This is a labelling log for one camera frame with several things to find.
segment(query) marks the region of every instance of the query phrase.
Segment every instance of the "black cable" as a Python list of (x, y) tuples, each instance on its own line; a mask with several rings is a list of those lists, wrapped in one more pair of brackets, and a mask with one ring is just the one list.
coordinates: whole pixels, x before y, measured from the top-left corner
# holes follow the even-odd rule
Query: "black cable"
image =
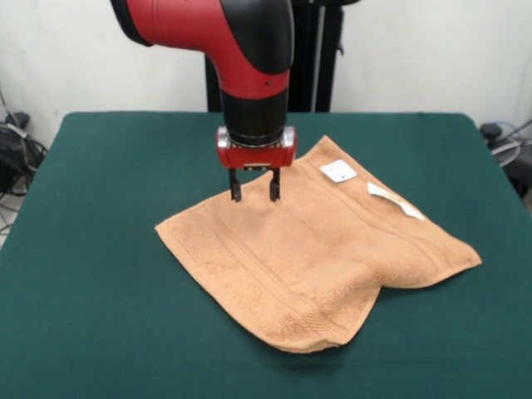
[(498, 139), (495, 140), (495, 143), (498, 143), (500, 141), (509, 139), (510, 137), (513, 137), (514, 135), (517, 135), (521, 131), (523, 131), (524, 129), (529, 127), (529, 126), (532, 126), (532, 119), (527, 121), (527, 122), (525, 122), (522, 126), (518, 127), (517, 129), (513, 129), (510, 133), (508, 133), (506, 135), (502, 135), (501, 137), (499, 137)]
[(11, 206), (7, 206), (7, 205), (4, 205), (4, 204), (0, 204), (0, 208), (8, 210), (9, 212), (15, 212), (15, 213), (18, 212), (18, 209), (14, 209)]
[[(26, 195), (47, 152), (42, 143), (26, 135), (26, 132), (0, 122), (0, 191), (18, 197)], [(15, 184), (20, 179), (26, 189), (15, 191)]]
[(0, 229), (0, 234), (1, 235), (5, 235), (5, 234), (2, 234), (5, 230), (9, 230), (11, 227), (13, 226), (13, 223), (11, 224), (6, 224), (5, 226), (3, 226), (1, 229)]
[[(517, 160), (521, 154), (523, 147), (526, 147), (527, 145), (532, 145), (532, 140), (526, 140), (526, 139), (521, 139), (521, 140), (510, 139), (507, 141), (510, 141), (510, 143), (507, 142), (506, 144), (499, 145), (491, 149), (491, 154), (495, 158), (497, 158), (497, 160), (499, 161), (500, 167), (505, 167), (511, 164), (512, 162), (514, 162), (515, 160)], [(510, 150), (514, 151), (513, 154), (505, 159), (504, 154), (506, 154)]]
[(6, 110), (7, 114), (9, 116), (11, 116), (11, 119), (13, 119), (13, 121), (15, 122), (15, 125), (17, 127), (20, 127), (20, 123), (18, 122), (17, 117), (13, 113), (11, 113), (11, 111), (9, 110), (9, 107), (7, 106), (6, 99), (3, 98), (2, 83), (1, 82), (0, 82), (0, 101), (2, 102), (2, 105), (3, 105), (4, 109)]

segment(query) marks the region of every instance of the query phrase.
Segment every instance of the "towel fold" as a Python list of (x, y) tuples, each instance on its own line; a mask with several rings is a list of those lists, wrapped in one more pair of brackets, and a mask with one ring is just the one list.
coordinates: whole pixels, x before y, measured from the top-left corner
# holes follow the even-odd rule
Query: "towel fold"
[[(357, 176), (331, 181), (343, 160)], [(348, 343), (381, 287), (423, 288), (481, 263), (469, 245), (433, 224), (328, 137), (283, 170), (282, 199), (269, 175), (243, 201), (216, 195), (156, 227), (188, 273), (244, 328), (287, 352)], [(368, 183), (404, 201), (411, 217)]]

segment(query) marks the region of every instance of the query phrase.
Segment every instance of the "white wall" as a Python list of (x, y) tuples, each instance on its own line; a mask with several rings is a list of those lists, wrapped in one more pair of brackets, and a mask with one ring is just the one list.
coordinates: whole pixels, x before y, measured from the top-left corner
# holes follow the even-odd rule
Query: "white wall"
[(532, 117), (531, 0), (362, 0), (344, 29), (337, 111)]
[[(532, 1), (362, 0), (346, 12), (334, 111), (532, 117)], [(0, 1), (4, 94), (46, 143), (70, 111), (203, 111), (203, 68), (200, 54), (130, 42), (109, 0)]]
[(4, 95), (46, 143), (70, 111), (205, 110), (203, 68), (199, 53), (130, 41), (109, 0), (0, 0)]

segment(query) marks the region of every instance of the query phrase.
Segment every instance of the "green table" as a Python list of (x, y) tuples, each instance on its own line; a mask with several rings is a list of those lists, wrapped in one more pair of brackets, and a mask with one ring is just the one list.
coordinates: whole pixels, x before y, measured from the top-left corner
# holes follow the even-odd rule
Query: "green table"
[(532, 224), (471, 120), (290, 120), (299, 154), (331, 136), (484, 264), (433, 288), (383, 290), (346, 347), (279, 352), (154, 231), (228, 188), (221, 116), (69, 115), (0, 253), (0, 397), (530, 397)]

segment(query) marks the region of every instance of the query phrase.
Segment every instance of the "care label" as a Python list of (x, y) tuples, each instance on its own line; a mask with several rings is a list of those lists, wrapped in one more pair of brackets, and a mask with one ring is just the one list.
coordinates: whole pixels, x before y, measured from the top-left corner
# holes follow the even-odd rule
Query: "care label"
[(384, 198), (386, 200), (393, 202), (396, 205), (399, 205), (402, 211), (406, 215), (412, 218), (416, 218), (421, 221), (425, 220), (425, 218), (423, 217), (423, 215), (421, 214), (419, 210), (414, 208), (412, 205), (408, 204), (404, 199), (398, 197), (397, 195), (392, 194), (391, 192), (386, 191), (382, 189), (381, 187), (378, 187), (374, 185), (373, 183), (369, 183), (369, 182), (367, 183), (367, 190), (369, 191), (370, 195), (375, 195), (377, 197)]
[(342, 183), (357, 176), (357, 172), (343, 160), (335, 160), (319, 169), (335, 183)]

